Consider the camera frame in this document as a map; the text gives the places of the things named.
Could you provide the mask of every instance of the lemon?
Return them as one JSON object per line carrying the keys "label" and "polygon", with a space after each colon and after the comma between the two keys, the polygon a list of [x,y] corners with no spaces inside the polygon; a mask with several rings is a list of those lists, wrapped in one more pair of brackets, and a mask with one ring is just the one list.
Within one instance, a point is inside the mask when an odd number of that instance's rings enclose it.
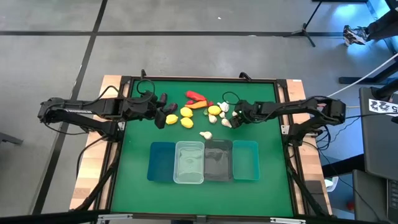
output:
{"label": "lemon", "polygon": [[192,110],[190,108],[187,108],[187,107],[181,108],[180,109],[180,113],[185,118],[190,118],[190,117],[193,116]]}
{"label": "lemon", "polygon": [[178,121],[178,116],[175,114],[167,115],[166,124],[175,124]]}
{"label": "lemon", "polygon": [[192,128],[193,127],[193,121],[190,118],[182,118],[181,119],[181,124],[182,126],[186,128]]}
{"label": "lemon", "polygon": [[211,106],[208,109],[209,114],[217,116],[221,113],[221,108],[219,106]]}

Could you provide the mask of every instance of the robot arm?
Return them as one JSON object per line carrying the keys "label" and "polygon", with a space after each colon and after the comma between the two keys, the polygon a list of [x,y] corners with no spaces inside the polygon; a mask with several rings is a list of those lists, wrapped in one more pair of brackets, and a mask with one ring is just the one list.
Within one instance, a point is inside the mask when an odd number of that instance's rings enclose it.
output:
{"label": "robot arm", "polygon": [[[107,136],[110,141],[119,141],[122,136],[118,123],[121,121],[154,119],[159,129],[164,128],[166,116],[177,109],[175,103],[165,108],[166,103],[166,93],[163,93],[158,101],[158,97],[150,91],[144,92],[140,97],[105,98],[94,101],[51,98],[41,103],[37,117],[45,124],[67,122],[81,127],[86,132],[97,131],[101,136]],[[108,121],[97,121],[81,114],[95,114]]]}
{"label": "robot arm", "polygon": [[261,123],[284,114],[310,113],[313,116],[302,124],[291,124],[286,131],[286,137],[293,146],[301,146],[304,136],[326,125],[338,125],[345,121],[346,105],[340,100],[324,96],[313,96],[307,100],[288,103],[254,102],[239,100],[234,108],[236,116],[229,122],[232,128],[238,128],[243,123]]}

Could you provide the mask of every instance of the white cable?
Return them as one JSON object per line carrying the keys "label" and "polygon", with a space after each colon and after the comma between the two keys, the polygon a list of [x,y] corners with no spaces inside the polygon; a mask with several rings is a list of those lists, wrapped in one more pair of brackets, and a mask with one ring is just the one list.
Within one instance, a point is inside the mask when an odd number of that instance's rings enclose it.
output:
{"label": "white cable", "polygon": [[333,95],[336,95],[337,93],[339,93],[339,92],[341,92],[341,91],[343,91],[343,90],[346,90],[346,89],[348,89],[349,87],[351,87],[351,86],[353,86],[353,85],[359,83],[360,81],[364,80],[364,79],[367,78],[368,76],[372,75],[375,71],[377,71],[377,70],[379,70],[381,67],[385,66],[387,63],[389,63],[389,62],[390,62],[392,59],[394,59],[396,56],[398,56],[398,53],[395,54],[394,56],[392,56],[389,60],[386,60],[386,62],[384,62],[383,64],[381,64],[381,65],[378,66],[377,68],[375,68],[373,71],[369,72],[369,73],[368,73],[367,75],[365,75],[364,77],[360,78],[358,81],[356,81],[356,82],[354,82],[354,83],[352,83],[352,84],[350,84],[350,85],[348,85],[348,86],[346,86],[346,87],[344,87],[344,88],[342,88],[342,89],[340,89],[340,90],[338,90],[338,91],[336,91],[336,92],[334,92],[334,93],[328,95],[328,97],[331,97],[331,96],[333,96]]}

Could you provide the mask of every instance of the red chili pepper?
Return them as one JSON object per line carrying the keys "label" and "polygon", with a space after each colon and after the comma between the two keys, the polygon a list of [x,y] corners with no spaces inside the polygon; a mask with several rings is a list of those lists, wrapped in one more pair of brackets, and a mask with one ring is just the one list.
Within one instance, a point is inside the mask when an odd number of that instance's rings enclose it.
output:
{"label": "red chili pepper", "polygon": [[188,98],[191,98],[191,99],[193,99],[195,101],[204,101],[204,100],[206,100],[206,97],[202,96],[199,93],[195,93],[194,91],[187,91],[185,93],[185,96],[187,96]]}

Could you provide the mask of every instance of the gray floor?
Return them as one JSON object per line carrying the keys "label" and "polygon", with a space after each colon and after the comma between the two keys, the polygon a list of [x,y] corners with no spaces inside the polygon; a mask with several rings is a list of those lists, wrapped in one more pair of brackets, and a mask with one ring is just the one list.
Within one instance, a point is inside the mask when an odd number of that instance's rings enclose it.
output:
{"label": "gray floor", "polygon": [[[0,30],[92,30],[100,4],[3,0]],[[109,0],[100,30],[293,31],[315,6],[311,0]],[[324,3],[308,29],[341,32],[345,24],[372,20],[365,4]],[[302,79],[307,96],[328,95],[343,87],[338,77],[363,76],[392,56],[383,41],[346,48],[341,38],[313,39],[316,48],[301,37],[97,37],[79,99],[97,97],[103,75],[138,75],[142,68],[148,75],[236,77],[245,71],[254,78]],[[1,144],[0,216],[29,212],[55,136],[36,118],[39,103],[70,96],[87,43],[88,37],[0,36],[0,131],[24,139],[22,146]],[[336,97],[358,106],[358,86]],[[332,136],[342,127],[332,128]],[[67,137],[44,212],[68,209],[85,138]],[[325,155],[339,160],[362,151],[357,121]]]}

